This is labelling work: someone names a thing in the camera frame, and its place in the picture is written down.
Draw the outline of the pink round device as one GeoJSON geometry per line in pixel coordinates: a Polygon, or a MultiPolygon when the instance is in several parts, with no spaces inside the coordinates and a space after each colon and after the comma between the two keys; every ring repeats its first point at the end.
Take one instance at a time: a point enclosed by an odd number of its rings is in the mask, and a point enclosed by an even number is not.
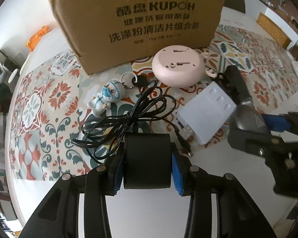
{"type": "Polygon", "coordinates": [[[164,85],[187,88],[197,84],[206,75],[204,60],[208,52],[198,51],[182,45],[167,46],[152,59],[154,76],[164,85]]]}

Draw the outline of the white cylindrical air purifier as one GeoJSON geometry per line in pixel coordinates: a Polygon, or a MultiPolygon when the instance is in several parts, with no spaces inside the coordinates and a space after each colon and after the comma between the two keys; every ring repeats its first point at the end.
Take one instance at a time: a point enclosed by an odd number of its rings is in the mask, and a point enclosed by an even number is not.
{"type": "Polygon", "coordinates": [[[8,79],[8,83],[9,84],[17,84],[19,77],[20,77],[20,68],[16,68],[10,74],[10,77],[8,79]]]}

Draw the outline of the black rectangular charger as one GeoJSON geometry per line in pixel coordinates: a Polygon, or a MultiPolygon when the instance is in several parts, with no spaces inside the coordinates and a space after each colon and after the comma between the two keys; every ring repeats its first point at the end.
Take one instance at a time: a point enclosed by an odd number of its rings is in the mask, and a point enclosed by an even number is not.
{"type": "Polygon", "coordinates": [[[253,104],[247,85],[236,66],[227,66],[224,73],[218,73],[216,82],[235,104],[253,104]]]}

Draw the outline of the black power adapter with cable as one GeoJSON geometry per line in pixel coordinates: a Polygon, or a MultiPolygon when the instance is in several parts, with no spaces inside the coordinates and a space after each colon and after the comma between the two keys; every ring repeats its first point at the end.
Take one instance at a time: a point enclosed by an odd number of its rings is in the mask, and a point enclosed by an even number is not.
{"type": "Polygon", "coordinates": [[[173,96],[164,94],[157,82],[151,80],[142,85],[138,100],[130,111],[86,120],[82,126],[82,138],[72,138],[71,143],[85,150],[97,166],[122,148],[121,186],[125,189],[167,189],[171,185],[173,142],[169,134],[141,133],[139,125],[164,121],[173,128],[184,151],[190,154],[189,142],[168,120],[176,104],[173,96]]]}

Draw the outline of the woven wicker tissue box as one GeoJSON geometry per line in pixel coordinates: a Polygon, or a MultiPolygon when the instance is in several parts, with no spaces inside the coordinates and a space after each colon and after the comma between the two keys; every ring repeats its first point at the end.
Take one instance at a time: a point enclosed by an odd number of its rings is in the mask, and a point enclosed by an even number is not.
{"type": "Polygon", "coordinates": [[[270,18],[260,13],[257,23],[284,49],[287,49],[291,43],[286,33],[275,24],[270,18]]]}

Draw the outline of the orange plastic crate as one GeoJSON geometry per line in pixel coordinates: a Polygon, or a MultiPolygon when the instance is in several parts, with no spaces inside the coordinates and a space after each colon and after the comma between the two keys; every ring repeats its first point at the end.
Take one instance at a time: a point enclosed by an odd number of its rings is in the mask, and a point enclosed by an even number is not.
{"type": "Polygon", "coordinates": [[[32,35],[26,43],[26,47],[32,52],[41,38],[49,32],[49,26],[43,26],[39,31],[37,31],[34,35],[32,35]]]}

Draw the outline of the medic figurine keychain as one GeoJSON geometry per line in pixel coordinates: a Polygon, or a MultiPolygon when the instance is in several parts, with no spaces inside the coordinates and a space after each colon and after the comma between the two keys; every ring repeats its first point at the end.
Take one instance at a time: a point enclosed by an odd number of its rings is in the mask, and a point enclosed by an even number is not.
{"type": "Polygon", "coordinates": [[[123,78],[126,75],[131,75],[136,82],[138,81],[137,75],[131,71],[128,71],[122,74],[120,81],[111,80],[105,84],[101,91],[87,103],[88,108],[92,110],[92,114],[95,117],[100,117],[105,111],[111,108],[112,104],[121,101],[126,95],[126,90],[133,88],[133,84],[132,86],[127,86],[123,82],[123,78]]]}

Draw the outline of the grey triangular earbud case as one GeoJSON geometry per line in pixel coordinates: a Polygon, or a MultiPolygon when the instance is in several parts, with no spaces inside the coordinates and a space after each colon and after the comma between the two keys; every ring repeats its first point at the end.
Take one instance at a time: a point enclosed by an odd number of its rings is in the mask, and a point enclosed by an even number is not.
{"type": "Polygon", "coordinates": [[[240,130],[269,134],[269,129],[264,118],[256,109],[248,104],[237,106],[233,121],[240,130]]]}

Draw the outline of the upright vacuum cleaner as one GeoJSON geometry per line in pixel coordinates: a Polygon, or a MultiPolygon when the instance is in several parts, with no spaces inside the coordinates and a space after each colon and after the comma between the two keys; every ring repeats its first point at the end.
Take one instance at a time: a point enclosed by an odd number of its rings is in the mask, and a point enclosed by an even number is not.
{"type": "Polygon", "coordinates": [[[7,68],[9,71],[13,72],[15,70],[20,70],[20,66],[14,62],[5,52],[0,49],[0,63],[3,67],[7,68]]]}

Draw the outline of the white rectangular power strip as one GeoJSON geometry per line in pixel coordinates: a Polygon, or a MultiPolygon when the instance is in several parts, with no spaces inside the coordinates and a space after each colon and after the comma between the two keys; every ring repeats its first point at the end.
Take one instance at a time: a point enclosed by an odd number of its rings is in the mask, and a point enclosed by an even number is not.
{"type": "Polygon", "coordinates": [[[234,113],[237,105],[216,83],[211,82],[198,95],[176,112],[182,138],[193,137],[200,145],[207,144],[234,113]]]}

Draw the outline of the right dark dining chair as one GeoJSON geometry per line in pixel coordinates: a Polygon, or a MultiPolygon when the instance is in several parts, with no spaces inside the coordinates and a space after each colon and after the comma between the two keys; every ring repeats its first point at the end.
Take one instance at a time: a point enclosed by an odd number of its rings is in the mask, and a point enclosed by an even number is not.
{"type": "Polygon", "coordinates": [[[245,1],[244,0],[225,0],[224,7],[246,13],[245,1]]]}

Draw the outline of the brown cardboard box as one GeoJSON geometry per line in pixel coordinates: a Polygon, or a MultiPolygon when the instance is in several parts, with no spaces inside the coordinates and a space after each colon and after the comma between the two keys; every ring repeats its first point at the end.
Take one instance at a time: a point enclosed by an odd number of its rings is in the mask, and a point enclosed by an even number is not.
{"type": "Polygon", "coordinates": [[[48,0],[88,75],[170,45],[210,45],[225,0],[48,0]]]}

